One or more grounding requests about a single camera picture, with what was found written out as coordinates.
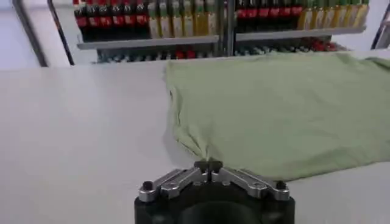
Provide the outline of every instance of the white table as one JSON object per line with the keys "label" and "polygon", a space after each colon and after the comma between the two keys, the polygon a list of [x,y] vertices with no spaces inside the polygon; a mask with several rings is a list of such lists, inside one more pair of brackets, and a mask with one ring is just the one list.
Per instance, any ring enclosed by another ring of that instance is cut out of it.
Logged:
{"label": "white table", "polygon": [[[167,125],[164,66],[0,74],[0,223],[133,223],[142,181],[194,161]],[[291,182],[296,223],[389,223],[388,170],[380,163]]]}

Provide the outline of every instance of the yellow bottle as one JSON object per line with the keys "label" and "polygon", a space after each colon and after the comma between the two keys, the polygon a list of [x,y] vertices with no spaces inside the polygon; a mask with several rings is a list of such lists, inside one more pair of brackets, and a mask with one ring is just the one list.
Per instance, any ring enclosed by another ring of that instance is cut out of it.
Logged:
{"label": "yellow bottle", "polygon": [[173,0],[172,2],[172,10],[173,10],[173,36],[174,37],[182,37],[183,33],[183,17],[180,11],[180,3],[179,0]]}
{"label": "yellow bottle", "polygon": [[325,15],[324,19],[322,21],[322,28],[323,29],[329,29],[331,28],[331,21],[333,17],[335,16],[335,7],[336,7],[336,1],[335,0],[329,0],[328,6],[325,9]]}
{"label": "yellow bottle", "polygon": [[339,0],[339,4],[336,5],[335,17],[333,17],[331,26],[333,28],[342,27],[344,25],[344,19],[347,14],[347,1]]}
{"label": "yellow bottle", "polygon": [[369,9],[369,0],[363,0],[363,3],[359,5],[359,11],[355,22],[353,22],[354,27],[362,27],[365,25]]}
{"label": "yellow bottle", "polygon": [[359,11],[358,0],[351,0],[347,7],[347,14],[344,18],[344,27],[352,27]]}
{"label": "yellow bottle", "polygon": [[305,7],[298,20],[299,30],[310,30],[311,19],[313,17],[313,0],[306,0]]}
{"label": "yellow bottle", "polygon": [[217,34],[217,17],[215,15],[215,0],[207,0],[208,34]]}
{"label": "yellow bottle", "polygon": [[208,33],[208,19],[205,13],[203,0],[196,1],[196,14],[195,14],[195,34],[197,36],[207,36]]}
{"label": "yellow bottle", "polygon": [[156,14],[156,3],[152,1],[147,6],[147,11],[149,12],[149,28],[151,30],[152,38],[161,38],[161,25],[160,18]]}
{"label": "yellow bottle", "polygon": [[324,0],[317,0],[316,6],[313,9],[310,29],[322,29],[322,21],[324,20]]}
{"label": "yellow bottle", "polygon": [[191,0],[184,0],[184,36],[191,37],[194,35],[194,22]]}

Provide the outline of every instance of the bottle label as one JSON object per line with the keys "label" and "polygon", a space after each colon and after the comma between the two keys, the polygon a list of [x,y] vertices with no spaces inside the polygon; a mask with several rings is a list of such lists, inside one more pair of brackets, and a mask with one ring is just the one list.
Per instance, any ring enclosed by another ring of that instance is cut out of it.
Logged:
{"label": "bottle label", "polygon": [[174,36],[182,37],[183,36],[183,23],[181,17],[173,18],[173,27],[174,27]]}
{"label": "bottle label", "polygon": [[246,16],[247,16],[246,10],[243,9],[237,10],[237,18],[246,18]]}
{"label": "bottle label", "polygon": [[324,20],[324,11],[318,11],[317,12],[317,18],[316,18],[316,23],[314,25],[315,29],[322,29],[322,21]]}
{"label": "bottle label", "polygon": [[335,11],[334,10],[329,10],[326,14],[325,20],[324,20],[324,25],[322,26],[323,28],[330,28],[331,26],[331,21],[333,17],[335,16]]}
{"label": "bottle label", "polygon": [[257,9],[248,9],[246,10],[246,15],[249,17],[249,18],[254,18],[257,16]]}
{"label": "bottle label", "polygon": [[79,27],[87,26],[87,17],[76,18],[76,23]]}
{"label": "bottle label", "polygon": [[108,27],[112,25],[112,19],[109,16],[100,17],[100,22],[104,27]]}
{"label": "bottle label", "polygon": [[126,15],[124,16],[124,22],[127,24],[127,25],[130,25],[130,26],[134,26],[135,23],[136,23],[136,16],[135,15]]}
{"label": "bottle label", "polygon": [[113,16],[112,20],[116,26],[122,26],[124,24],[123,16]]}
{"label": "bottle label", "polygon": [[258,16],[261,18],[268,17],[269,15],[269,9],[259,9],[258,10]]}
{"label": "bottle label", "polygon": [[346,9],[340,9],[339,10],[339,18],[337,20],[337,27],[341,27],[342,26],[342,23],[344,22],[344,19],[346,18],[346,13],[347,13],[347,10]]}
{"label": "bottle label", "polygon": [[147,17],[146,15],[137,15],[136,16],[137,23],[139,25],[145,25],[147,24]]}
{"label": "bottle label", "polygon": [[307,11],[305,15],[305,24],[303,25],[304,30],[310,30],[310,22],[312,17],[313,17],[313,12]]}
{"label": "bottle label", "polygon": [[214,13],[208,15],[208,34],[216,35],[216,20]]}
{"label": "bottle label", "polygon": [[280,9],[279,8],[271,8],[270,11],[269,11],[269,16],[271,17],[278,17],[279,16],[279,11]]}
{"label": "bottle label", "polygon": [[99,17],[89,17],[89,22],[91,27],[97,27],[100,26],[100,19]]}
{"label": "bottle label", "polygon": [[194,35],[194,23],[192,16],[186,16],[184,18],[185,36],[191,37]]}
{"label": "bottle label", "polygon": [[291,15],[291,8],[281,8],[279,14],[280,14],[280,16],[290,16]]}
{"label": "bottle label", "polygon": [[299,16],[303,11],[303,7],[293,7],[291,8],[291,14],[294,16]]}
{"label": "bottle label", "polygon": [[169,28],[169,19],[167,17],[161,18],[161,32],[164,38],[171,37],[171,30]]}

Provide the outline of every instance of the soda bottle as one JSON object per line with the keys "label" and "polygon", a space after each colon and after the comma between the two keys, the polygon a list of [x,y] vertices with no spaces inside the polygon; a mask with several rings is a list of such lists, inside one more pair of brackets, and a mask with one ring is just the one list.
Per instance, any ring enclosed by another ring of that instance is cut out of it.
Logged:
{"label": "soda bottle", "polygon": [[150,37],[146,1],[137,0],[136,6],[136,33],[143,38]]}
{"label": "soda bottle", "polygon": [[73,0],[74,7],[74,18],[76,19],[76,24],[80,29],[83,40],[85,41],[88,35],[88,20],[87,20],[87,5],[84,1]]}
{"label": "soda bottle", "polygon": [[190,0],[184,0],[184,34],[186,37],[194,35],[194,15]]}
{"label": "soda bottle", "polygon": [[359,11],[356,16],[355,22],[353,22],[354,27],[364,26],[366,23],[367,14],[369,11],[369,0],[363,0],[362,4],[359,5]]}
{"label": "soda bottle", "polygon": [[328,6],[325,9],[324,20],[322,22],[322,28],[324,29],[331,28],[332,25],[331,21],[335,16],[335,7],[336,7],[336,0],[328,0]]}
{"label": "soda bottle", "polygon": [[298,20],[303,11],[303,5],[300,0],[292,0],[291,7],[291,26],[290,28],[296,30],[298,28]]}
{"label": "soda bottle", "polygon": [[99,6],[93,0],[87,0],[87,18],[89,37],[91,37],[91,40],[99,40],[101,37]]}
{"label": "soda bottle", "polygon": [[119,39],[125,39],[123,4],[119,3],[118,0],[111,0],[111,5],[112,21],[114,23],[116,36]]}
{"label": "soda bottle", "polygon": [[133,2],[130,0],[124,0],[124,8],[123,8],[123,15],[124,15],[124,23],[125,23],[125,33],[127,38],[133,38],[135,36],[135,26],[136,26],[136,7]]}
{"label": "soda bottle", "polygon": [[237,12],[237,33],[244,33],[246,26],[247,11],[244,0],[237,0],[236,3],[236,12]]}
{"label": "soda bottle", "polygon": [[268,0],[260,0],[260,5],[258,9],[257,30],[259,31],[268,30],[270,28],[268,19],[269,19]]}
{"label": "soda bottle", "polygon": [[279,11],[279,28],[281,30],[290,29],[291,19],[291,0],[282,0]]}
{"label": "soda bottle", "polygon": [[112,22],[111,7],[107,0],[99,0],[99,16],[101,24],[101,37],[105,40],[111,40],[115,37]]}
{"label": "soda bottle", "polygon": [[217,21],[215,15],[215,0],[207,0],[208,34],[217,34]]}
{"label": "soda bottle", "polygon": [[179,0],[173,0],[172,2],[172,23],[173,23],[173,36],[182,37],[183,36],[183,17],[181,13],[181,7]]}
{"label": "soda bottle", "polygon": [[269,23],[272,30],[278,30],[280,27],[280,3],[279,0],[272,0],[271,8],[269,10]]}
{"label": "soda bottle", "polygon": [[149,12],[149,29],[152,38],[161,38],[161,25],[160,18],[157,15],[156,1],[157,0],[153,0],[147,6],[147,10]]}

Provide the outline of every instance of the red bottle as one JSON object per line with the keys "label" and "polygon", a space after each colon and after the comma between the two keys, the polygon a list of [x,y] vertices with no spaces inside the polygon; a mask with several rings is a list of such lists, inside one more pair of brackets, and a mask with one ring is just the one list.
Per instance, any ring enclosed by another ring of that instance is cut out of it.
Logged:
{"label": "red bottle", "polygon": [[112,21],[117,39],[126,39],[124,30],[123,4],[118,0],[111,0]]}
{"label": "red bottle", "polygon": [[87,39],[88,35],[88,19],[87,19],[87,5],[84,1],[73,0],[74,6],[74,18],[76,19],[76,24],[79,27],[83,40]]}
{"label": "red bottle", "polygon": [[269,4],[268,0],[260,0],[260,5],[258,9],[258,21],[257,21],[257,30],[265,31],[269,30]]}
{"label": "red bottle", "polygon": [[134,2],[130,0],[124,0],[124,23],[125,23],[125,33],[127,38],[132,38],[135,36],[135,26],[137,20],[136,6]]}
{"label": "red bottle", "polygon": [[136,1],[136,33],[140,37],[146,38],[150,37],[149,34],[149,23],[148,23],[148,14],[147,14],[147,2],[143,0]]}
{"label": "red bottle", "polygon": [[105,40],[115,39],[113,29],[111,6],[107,4],[107,0],[99,0],[99,15],[102,30],[102,38]]}
{"label": "red bottle", "polygon": [[277,30],[279,27],[279,13],[280,4],[279,0],[272,0],[271,8],[269,9],[269,23],[271,30]]}
{"label": "red bottle", "polygon": [[99,6],[93,0],[87,0],[88,39],[98,40],[101,34]]}

